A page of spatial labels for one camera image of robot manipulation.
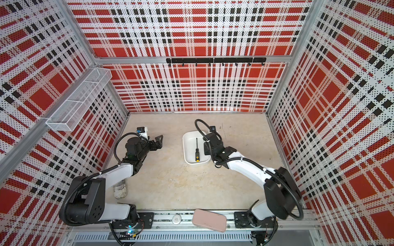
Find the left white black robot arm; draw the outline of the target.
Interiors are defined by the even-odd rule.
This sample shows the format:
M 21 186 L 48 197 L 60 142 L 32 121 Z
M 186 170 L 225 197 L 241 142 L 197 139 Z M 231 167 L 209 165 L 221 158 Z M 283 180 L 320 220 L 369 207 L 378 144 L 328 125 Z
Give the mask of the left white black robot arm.
M 68 226 L 126 221 L 135 226 L 141 220 L 135 205 L 109 204 L 106 192 L 122 181 L 135 176 L 141 169 L 147 154 L 163 146 L 163 135 L 150 140 L 142 132 L 128 133 L 123 158 L 115 156 L 118 163 L 90 176 L 78 176 L 71 182 L 60 208 L 60 220 Z

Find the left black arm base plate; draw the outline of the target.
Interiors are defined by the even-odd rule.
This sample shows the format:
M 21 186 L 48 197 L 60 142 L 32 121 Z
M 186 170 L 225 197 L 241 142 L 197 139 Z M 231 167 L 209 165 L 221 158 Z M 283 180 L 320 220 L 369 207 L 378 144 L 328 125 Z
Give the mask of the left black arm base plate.
M 140 212 L 137 213 L 135 218 L 129 218 L 124 220 L 115 220 L 112 226 L 116 230 L 121 229 L 151 229 L 154 219 L 154 213 L 152 212 Z

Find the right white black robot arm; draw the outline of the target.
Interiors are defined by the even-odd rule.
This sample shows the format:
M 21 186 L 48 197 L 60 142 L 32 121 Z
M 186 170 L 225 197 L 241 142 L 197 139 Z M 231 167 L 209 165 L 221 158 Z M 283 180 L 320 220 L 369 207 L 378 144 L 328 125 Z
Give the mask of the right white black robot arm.
M 210 126 L 201 119 L 195 120 L 195 126 L 202 135 L 204 153 L 211 157 L 216 168 L 236 171 L 264 190 L 265 200 L 256 201 L 246 212 L 250 226 L 260 227 L 268 218 L 304 219 L 301 192 L 287 169 L 263 166 L 246 158 L 237 149 L 224 146 L 215 126 Z

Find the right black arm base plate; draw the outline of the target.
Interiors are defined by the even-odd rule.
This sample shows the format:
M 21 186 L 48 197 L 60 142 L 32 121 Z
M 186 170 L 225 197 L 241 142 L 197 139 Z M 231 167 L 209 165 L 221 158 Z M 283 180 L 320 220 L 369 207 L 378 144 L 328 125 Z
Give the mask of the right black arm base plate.
M 237 229 L 273 229 L 277 222 L 275 217 L 258 220 L 251 212 L 235 212 L 234 221 Z

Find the black yellow handled screwdriver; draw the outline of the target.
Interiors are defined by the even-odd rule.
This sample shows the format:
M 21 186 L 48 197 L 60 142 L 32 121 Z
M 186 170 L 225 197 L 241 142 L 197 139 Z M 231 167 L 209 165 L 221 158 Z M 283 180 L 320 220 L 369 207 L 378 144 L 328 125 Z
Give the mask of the black yellow handled screwdriver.
M 195 161 L 197 163 L 200 161 L 200 152 L 199 152 L 199 147 L 198 147 L 198 138 L 196 138 Z

